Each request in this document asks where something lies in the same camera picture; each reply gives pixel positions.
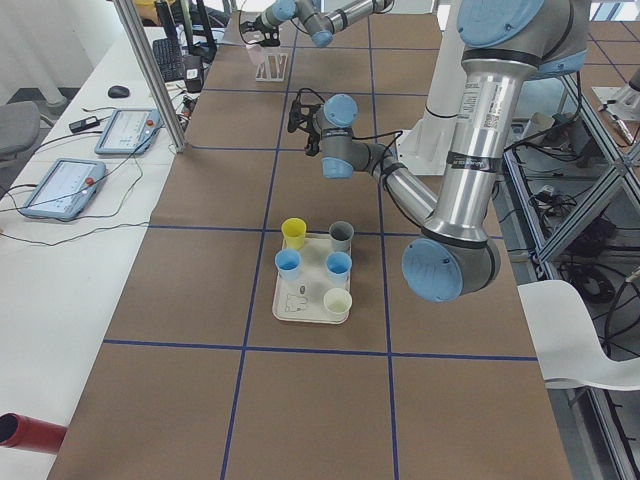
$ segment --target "gray chair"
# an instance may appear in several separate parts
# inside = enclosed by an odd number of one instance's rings
[[[0,106],[0,166],[33,146],[40,133],[40,120],[53,126],[51,120],[40,115],[34,102]]]

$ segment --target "table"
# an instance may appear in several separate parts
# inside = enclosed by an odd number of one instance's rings
[[[161,28],[147,32],[151,40],[164,35]],[[114,84],[127,86],[131,96],[108,98],[107,89]],[[154,107],[124,34],[96,66],[45,141],[68,135],[71,121],[92,115],[83,112],[83,107],[104,106]],[[95,114],[107,117],[110,110]],[[97,139],[98,136],[81,135],[42,148],[15,184],[37,183],[58,157],[98,158],[93,153]],[[4,212],[0,213],[0,228],[8,235],[56,242],[98,227],[146,222],[173,161],[170,147],[171,140],[163,129],[150,149],[139,157],[144,176],[113,218],[59,224]],[[102,160],[112,170],[123,159]],[[114,212],[138,174],[135,164],[128,161],[108,178],[84,213]],[[27,190],[15,193],[19,203],[27,195]],[[7,197],[0,202],[0,209],[11,207]],[[30,246],[0,237],[0,411],[68,425],[145,230],[120,228],[57,247]],[[51,455],[0,449],[0,478],[46,478],[54,459]]]
[[[281,39],[284,84],[220,49],[49,479],[571,478],[495,212],[498,279],[427,304],[401,278],[415,230],[366,175],[324,180],[284,133],[300,87],[351,94],[359,135],[411,127],[435,17],[376,15],[325,50]],[[340,326],[271,314],[291,216],[356,228]]]

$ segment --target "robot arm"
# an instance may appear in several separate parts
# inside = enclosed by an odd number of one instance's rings
[[[328,14],[318,12],[313,0],[276,0],[262,12],[253,22],[244,22],[240,26],[242,33],[259,31],[265,41],[277,38],[278,26],[288,20],[297,18],[311,40],[317,47],[326,47],[333,40],[333,35],[341,32],[349,25],[374,13],[383,13],[393,5],[394,0],[357,0],[344,8]],[[277,43],[263,46],[278,46]]]
[[[522,85],[582,66],[589,5],[589,0],[463,1],[458,31],[467,45],[462,58],[467,81],[439,197],[388,148],[353,140],[357,106],[350,97],[336,95],[306,117],[299,98],[294,101],[289,130],[298,120],[306,122],[309,145],[322,144],[325,176],[369,172],[420,225],[424,237],[405,250],[402,269],[422,298],[454,300],[496,278],[500,255],[482,223]]]

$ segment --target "label on robot arm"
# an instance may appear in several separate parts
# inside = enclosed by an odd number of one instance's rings
[[[470,123],[474,128],[502,130],[505,126],[505,95],[501,82],[468,82],[462,96],[458,122]]]
[[[481,89],[479,82],[465,84],[460,112],[458,113],[458,122],[473,122]]]

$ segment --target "white cup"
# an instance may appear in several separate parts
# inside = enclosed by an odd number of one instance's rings
[[[335,318],[344,318],[349,313],[353,299],[344,288],[332,288],[322,299],[324,308]]]

